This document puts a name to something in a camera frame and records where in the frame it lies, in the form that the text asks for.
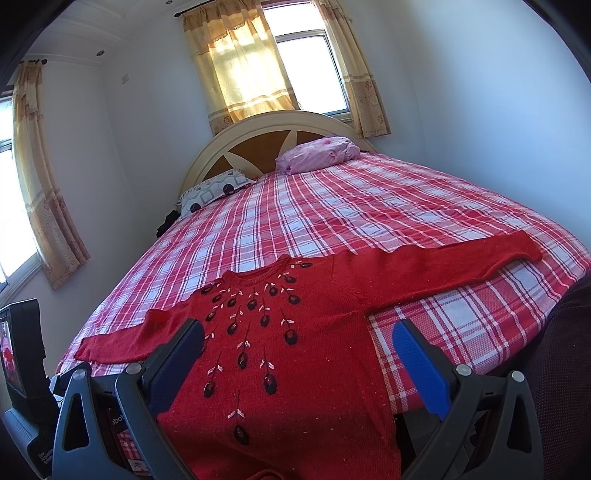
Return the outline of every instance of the window pane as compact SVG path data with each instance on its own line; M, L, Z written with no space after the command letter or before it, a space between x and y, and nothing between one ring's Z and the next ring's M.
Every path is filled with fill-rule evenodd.
M339 74L323 36L284 41L278 47L302 110L347 110Z
M309 2L265 8L265 18L274 37L286 33L324 29L324 21L319 11Z
M7 140L8 138L12 138L11 100L0 102L0 141Z
M12 151L0 153L0 264L12 275L35 253Z

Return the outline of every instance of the sweater sleeve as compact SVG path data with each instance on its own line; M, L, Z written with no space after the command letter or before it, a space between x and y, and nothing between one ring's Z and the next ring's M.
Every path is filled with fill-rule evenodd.
M480 283L516 259L541 260L539 247L523 231L437 248L403 245L392 253L367 248L335 256L333 281L356 296L367 313Z
M145 360L158 345L168 342L190 314L191 297L172 309L148 310L140 325L82 339L76 360L125 364Z

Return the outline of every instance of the white wall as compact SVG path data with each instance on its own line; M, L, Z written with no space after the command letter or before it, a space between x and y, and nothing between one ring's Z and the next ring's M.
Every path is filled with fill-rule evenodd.
M56 182L91 256L58 290L39 272L13 300L38 299L45 368L52 374L82 324L147 243L142 242L137 206L109 129L99 70L50 61L43 76L47 145ZM2 379L0 405L7 408Z
M392 135L371 139L393 157L426 164L418 104L380 0L343 1L384 101ZM103 66L109 119L150 238L174 207L201 148L212 138L182 20L166 15L136 33ZM129 81L121 77L129 74Z
M429 166L553 218L591 248L591 83L522 0L384 0Z

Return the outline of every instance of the curtain rod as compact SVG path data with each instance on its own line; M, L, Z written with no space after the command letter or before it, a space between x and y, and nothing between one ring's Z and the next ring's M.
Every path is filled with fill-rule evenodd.
M41 65L45 65L47 63L47 59L37 59L37 60L27 60L27 61L32 61L34 63L37 63L37 62L40 61L41 62Z
M180 17L182 14L185 14L185 13L187 13L187 12L190 12L191 10L193 10L193 9L195 9L195 8L197 8L197 7L200 7L200 6L202 6L202 5L205 5L205 4L210 4L211 2L214 2L214 1L215 1L215 0L207 0L207 2L203 2L203 3L201 3L201 4L197 4L197 5L195 5L194 7L187 8L186 10L183 10L182 12L176 12L176 13L174 14L174 17L175 17L175 18L178 18L178 17Z

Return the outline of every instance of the pillow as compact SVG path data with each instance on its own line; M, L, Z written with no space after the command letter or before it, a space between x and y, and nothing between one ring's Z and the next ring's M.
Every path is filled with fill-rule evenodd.
M253 185L254 180L247 179L240 170L231 168L215 177L203 180L183 193L177 202L181 208L181 218L201 210L215 200L227 197L237 190Z
M298 145L275 160L278 171L293 175L359 158L357 145L345 137L324 137Z

